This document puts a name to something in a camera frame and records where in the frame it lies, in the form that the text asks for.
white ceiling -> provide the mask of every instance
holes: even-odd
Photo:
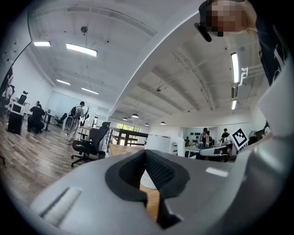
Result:
[[[193,0],[46,0],[29,10],[33,41],[46,40],[51,47],[30,45],[35,63],[58,87],[99,92],[111,109],[129,81],[127,72],[142,48],[183,5]],[[82,33],[81,27],[88,32]],[[97,57],[66,49],[66,43],[98,51]],[[233,82],[230,54],[237,52],[240,66],[260,64],[256,37],[247,33],[213,38],[200,34],[174,48],[150,71],[118,106],[112,118],[137,113],[152,122],[164,114],[196,109],[230,109]],[[263,75],[251,77],[238,96],[237,108],[248,108]],[[65,86],[56,81],[71,83]]]

office chair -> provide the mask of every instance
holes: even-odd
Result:
[[[99,143],[106,135],[107,131],[109,130],[110,123],[104,122],[99,129],[92,128],[89,132],[89,139],[86,140],[85,137],[88,136],[85,133],[79,133],[83,135],[81,140],[74,140],[73,141],[73,149],[79,151],[79,155],[72,155],[71,158],[74,157],[79,158],[77,161],[74,161],[71,164],[71,167],[74,167],[74,164],[81,162],[81,161],[95,161],[96,159],[91,159],[89,157],[90,154],[97,155],[99,154]]]
[[[55,118],[55,121],[57,121],[57,123],[54,125],[57,127],[62,127],[63,121],[67,116],[68,116],[68,114],[65,113],[65,114],[63,114],[63,116],[59,120],[57,118]]]

ceiling light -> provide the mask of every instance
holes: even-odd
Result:
[[[35,46],[51,46],[50,42],[34,42]]]
[[[92,49],[88,49],[82,46],[76,46],[76,45],[72,45],[72,44],[68,44],[66,43],[66,48],[70,49],[70,50],[76,50],[82,53],[86,53],[88,55],[91,56],[97,56],[97,51],[96,50],[92,50]]]
[[[98,92],[95,92],[95,91],[92,91],[92,90],[88,90],[88,89],[86,89],[86,88],[84,88],[84,87],[82,87],[82,89],[83,89],[83,90],[86,90],[86,91],[89,91],[89,92],[92,92],[92,93],[97,94],[97,95],[99,94]]]
[[[232,63],[233,63],[233,73],[234,73],[234,83],[239,82],[239,61],[237,53],[231,54]]]
[[[62,81],[62,80],[59,80],[59,79],[56,79],[56,81],[57,81],[57,82],[60,82],[60,83],[64,83],[64,84],[66,84],[66,85],[70,85],[70,83],[65,82],[65,81]]]
[[[236,103],[237,103],[237,100],[233,100],[232,110],[234,110],[236,108]]]

wooden floor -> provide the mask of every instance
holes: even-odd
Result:
[[[24,121],[21,135],[18,135],[5,130],[6,121],[0,117],[0,155],[6,159],[5,166],[0,161],[1,176],[11,194],[30,205],[44,188],[72,170],[70,156],[77,152],[66,144],[67,131],[52,124],[49,125],[51,132],[35,134],[27,131]],[[147,212],[156,221],[159,192],[142,185],[140,189],[147,193]]]

black office chair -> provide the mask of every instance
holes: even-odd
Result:
[[[65,114],[63,114],[63,116],[59,120],[57,118],[55,118],[55,121],[57,121],[57,123],[55,123],[54,125],[57,127],[62,127],[63,121],[67,116],[68,116],[68,114],[65,113]]]
[[[85,161],[95,161],[98,159],[91,159],[89,157],[90,154],[97,155],[99,154],[99,144],[103,137],[106,135],[107,131],[109,130],[110,123],[104,122],[99,129],[92,128],[89,132],[90,140],[85,140],[85,137],[88,136],[87,134],[80,133],[83,135],[81,140],[74,140],[73,141],[73,149],[79,151],[79,155],[72,155],[71,158],[78,157],[77,161],[74,161],[71,166],[74,167],[74,164]]]

